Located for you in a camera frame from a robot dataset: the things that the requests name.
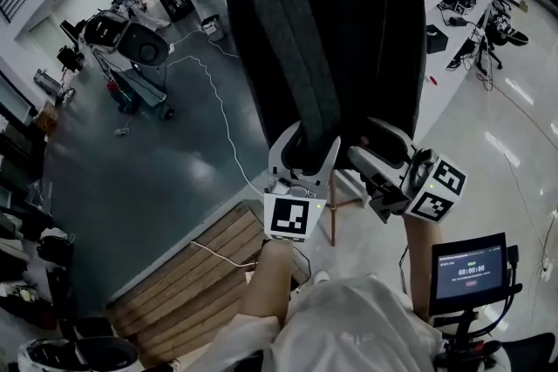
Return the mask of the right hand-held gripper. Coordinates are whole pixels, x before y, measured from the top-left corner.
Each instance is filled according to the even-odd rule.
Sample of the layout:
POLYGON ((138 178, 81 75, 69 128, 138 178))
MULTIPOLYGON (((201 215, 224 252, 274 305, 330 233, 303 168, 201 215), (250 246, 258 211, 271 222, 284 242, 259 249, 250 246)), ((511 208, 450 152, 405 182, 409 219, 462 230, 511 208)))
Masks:
POLYGON ((382 221, 405 214, 441 223, 463 196, 465 172, 431 149, 415 152, 410 137, 396 126, 367 120, 368 146, 353 145, 347 156, 371 181, 371 209, 382 221))

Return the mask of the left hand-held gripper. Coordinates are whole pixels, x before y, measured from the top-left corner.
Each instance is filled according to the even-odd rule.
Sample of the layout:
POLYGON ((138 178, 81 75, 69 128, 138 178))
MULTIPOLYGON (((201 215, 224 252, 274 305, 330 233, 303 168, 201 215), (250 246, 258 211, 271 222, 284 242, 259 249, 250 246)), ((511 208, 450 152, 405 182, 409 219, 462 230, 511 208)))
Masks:
POLYGON ((269 187, 264 194, 264 232, 268 238, 306 241, 327 203, 327 183, 334 169, 341 138, 337 136, 316 175, 296 167, 303 137, 301 122, 289 126, 269 149, 269 187))

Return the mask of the grey fabric backpack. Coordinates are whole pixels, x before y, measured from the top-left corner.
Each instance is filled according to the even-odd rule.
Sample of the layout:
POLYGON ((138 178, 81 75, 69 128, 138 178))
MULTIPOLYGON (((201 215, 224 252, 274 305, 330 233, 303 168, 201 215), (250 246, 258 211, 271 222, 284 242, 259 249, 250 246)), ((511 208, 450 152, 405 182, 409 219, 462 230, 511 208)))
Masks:
POLYGON ((267 142, 301 126, 287 167, 317 172, 335 140, 347 167, 371 118, 415 132, 424 0, 228 0, 228 18, 267 142))

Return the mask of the person's left forearm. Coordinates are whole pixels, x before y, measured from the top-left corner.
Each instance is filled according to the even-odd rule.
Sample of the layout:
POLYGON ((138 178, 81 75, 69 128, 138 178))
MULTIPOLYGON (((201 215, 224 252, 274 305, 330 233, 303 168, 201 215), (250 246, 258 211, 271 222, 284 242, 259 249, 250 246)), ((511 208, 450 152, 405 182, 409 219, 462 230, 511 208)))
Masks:
POLYGON ((238 313, 275 317, 283 325, 289 310, 293 246, 270 240, 261 249, 254 274, 240 301, 238 313))

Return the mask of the person's right forearm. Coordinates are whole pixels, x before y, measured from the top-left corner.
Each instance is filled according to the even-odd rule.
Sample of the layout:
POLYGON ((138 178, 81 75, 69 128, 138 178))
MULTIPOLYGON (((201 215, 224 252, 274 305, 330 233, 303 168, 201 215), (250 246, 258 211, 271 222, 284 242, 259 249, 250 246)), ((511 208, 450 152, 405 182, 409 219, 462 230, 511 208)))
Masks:
POLYGON ((439 225, 404 214, 405 233, 410 256, 410 282, 414 313, 429 321, 432 278, 432 247, 442 243, 439 225))

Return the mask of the black box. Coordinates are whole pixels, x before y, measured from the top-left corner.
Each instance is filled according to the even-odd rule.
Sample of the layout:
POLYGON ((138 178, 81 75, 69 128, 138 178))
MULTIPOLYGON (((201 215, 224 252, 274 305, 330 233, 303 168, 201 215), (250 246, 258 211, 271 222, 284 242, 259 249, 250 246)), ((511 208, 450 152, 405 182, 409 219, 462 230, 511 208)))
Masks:
POLYGON ((426 53, 435 54, 446 50, 448 36, 434 24, 426 26, 426 53))

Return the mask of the small black monitor screen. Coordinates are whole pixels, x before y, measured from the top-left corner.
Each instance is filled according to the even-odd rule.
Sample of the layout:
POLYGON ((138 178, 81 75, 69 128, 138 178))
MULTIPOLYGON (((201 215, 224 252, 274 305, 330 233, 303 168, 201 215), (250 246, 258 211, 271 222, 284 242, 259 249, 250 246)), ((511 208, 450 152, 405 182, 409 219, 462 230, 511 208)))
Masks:
POLYGON ((504 233, 432 246, 430 316, 503 301, 507 292, 504 233))

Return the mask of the white trash bin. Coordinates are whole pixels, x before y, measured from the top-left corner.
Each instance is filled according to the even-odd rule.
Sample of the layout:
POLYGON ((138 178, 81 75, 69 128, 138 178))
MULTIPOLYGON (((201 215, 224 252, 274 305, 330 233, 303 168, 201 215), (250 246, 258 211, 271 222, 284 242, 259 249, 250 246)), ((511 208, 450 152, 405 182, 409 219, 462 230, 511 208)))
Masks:
POLYGON ((225 37, 224 26, 218 14, 206 17, 201 21, 201 28, 212 43, 221 41, 225 37))

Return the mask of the wooden plank platform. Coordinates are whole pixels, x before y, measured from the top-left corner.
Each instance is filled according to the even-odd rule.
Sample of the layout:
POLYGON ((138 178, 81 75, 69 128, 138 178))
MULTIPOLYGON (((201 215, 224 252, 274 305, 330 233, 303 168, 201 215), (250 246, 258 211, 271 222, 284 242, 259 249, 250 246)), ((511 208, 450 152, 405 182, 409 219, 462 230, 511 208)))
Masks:
POLYGON ((264 240, 263 206, 237 204, 193 243, 106 307, 147 368, 209 344, 237 314, 264 240))

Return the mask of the black office chair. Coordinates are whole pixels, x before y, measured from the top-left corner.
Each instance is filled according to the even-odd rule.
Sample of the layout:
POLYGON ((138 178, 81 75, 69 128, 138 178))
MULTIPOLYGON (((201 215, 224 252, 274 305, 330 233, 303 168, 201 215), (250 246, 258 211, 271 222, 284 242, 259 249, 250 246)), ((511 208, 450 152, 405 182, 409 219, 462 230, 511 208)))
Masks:
POLYGON ((511 7, 505 1, 493 0, 485 14, 487 23, 480 50, 485 52, 491 61, 496 62, 498 70, 501 70, 503 65, 494 53, 496 46, 511 44, 516 47, 522 47, 529 42, 528 37, 524 33, 512 26, 509 10, 511 10, 511 7))

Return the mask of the person's white shirt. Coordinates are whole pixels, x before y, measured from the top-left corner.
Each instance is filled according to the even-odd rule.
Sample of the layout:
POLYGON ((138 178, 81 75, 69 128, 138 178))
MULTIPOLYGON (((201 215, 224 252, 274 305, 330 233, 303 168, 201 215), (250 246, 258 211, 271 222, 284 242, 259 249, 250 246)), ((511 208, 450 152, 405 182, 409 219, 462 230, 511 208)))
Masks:
POLYGON ((435 372, 441 333, 368 275, 312 287, 285 324, 236 315, 187 372, 435 372))

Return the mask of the metal wheeled cart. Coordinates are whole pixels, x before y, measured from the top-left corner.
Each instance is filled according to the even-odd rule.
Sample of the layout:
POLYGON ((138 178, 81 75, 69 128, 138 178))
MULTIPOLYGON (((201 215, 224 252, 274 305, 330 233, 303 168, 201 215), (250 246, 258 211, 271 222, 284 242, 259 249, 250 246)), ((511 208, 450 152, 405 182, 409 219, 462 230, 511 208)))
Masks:
POLYGON ((107 90, 121 113, 133 115, 140 107, 145 107, 160 121, 174 117, 174 108, 166 93, 166 74, 163 74, 163 82, 157 84, 138 64, 131 63, 130 68, 124 69, 106 57, 96 56, 96 59, 105 75, 107 90))

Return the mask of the grey round machine housing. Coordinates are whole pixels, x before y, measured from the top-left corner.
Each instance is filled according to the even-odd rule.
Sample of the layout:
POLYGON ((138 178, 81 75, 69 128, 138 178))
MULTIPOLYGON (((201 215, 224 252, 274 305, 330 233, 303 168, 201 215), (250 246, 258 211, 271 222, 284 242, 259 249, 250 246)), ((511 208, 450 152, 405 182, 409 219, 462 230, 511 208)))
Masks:
POLYGON ((111 10, 102 10, 89 19, 82 35, 93 51, 144 66, 160 66, 169 54, 169 45, 162 36, 111 10))

